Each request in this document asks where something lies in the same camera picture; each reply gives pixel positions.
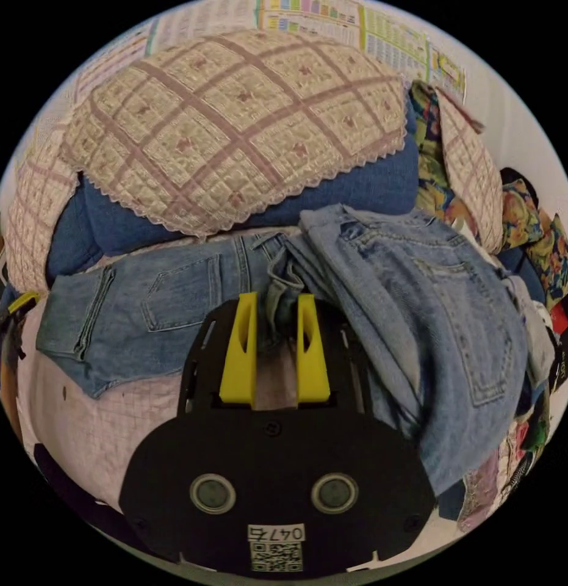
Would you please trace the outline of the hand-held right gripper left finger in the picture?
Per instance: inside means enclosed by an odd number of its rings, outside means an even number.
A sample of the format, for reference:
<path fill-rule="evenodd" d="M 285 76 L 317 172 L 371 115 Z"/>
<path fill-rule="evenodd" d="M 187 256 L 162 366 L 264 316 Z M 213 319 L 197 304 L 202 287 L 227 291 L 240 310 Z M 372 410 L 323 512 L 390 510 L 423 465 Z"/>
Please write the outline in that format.
<path fill-rule="evenodd" d="M 219 390 L 221 401 L 227 405 L 255 405 L 257 301 L 256 292 L 239 295 Z"/>

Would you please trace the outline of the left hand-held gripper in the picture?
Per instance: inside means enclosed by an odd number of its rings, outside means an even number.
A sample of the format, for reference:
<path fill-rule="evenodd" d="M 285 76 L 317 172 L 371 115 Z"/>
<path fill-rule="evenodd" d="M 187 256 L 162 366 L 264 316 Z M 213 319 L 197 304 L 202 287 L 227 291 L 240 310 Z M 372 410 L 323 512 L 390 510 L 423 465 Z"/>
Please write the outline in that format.
<path fill-rule="evenodd" d="M 7 364 L 17 365 L 24 360 L 26 353 L 22 349 L 20 324 L 25 315 L 35 308 L 40 295 L 27 292 L 14 300 L 7 309 L 0 310 L 0 365 L 2 357 L 7 357 Z"/>

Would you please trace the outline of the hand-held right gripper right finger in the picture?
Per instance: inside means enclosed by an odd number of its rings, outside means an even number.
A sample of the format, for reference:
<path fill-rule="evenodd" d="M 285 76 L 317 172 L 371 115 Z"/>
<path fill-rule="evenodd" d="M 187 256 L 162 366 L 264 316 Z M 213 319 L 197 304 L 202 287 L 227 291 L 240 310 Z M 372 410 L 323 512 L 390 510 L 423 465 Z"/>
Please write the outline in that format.
<path fill-rule="evenodd" d="M 301 294 L 297 303 L 297 401 L 325 403 L 331 391 L 325 353 L 312 294 Z"/>

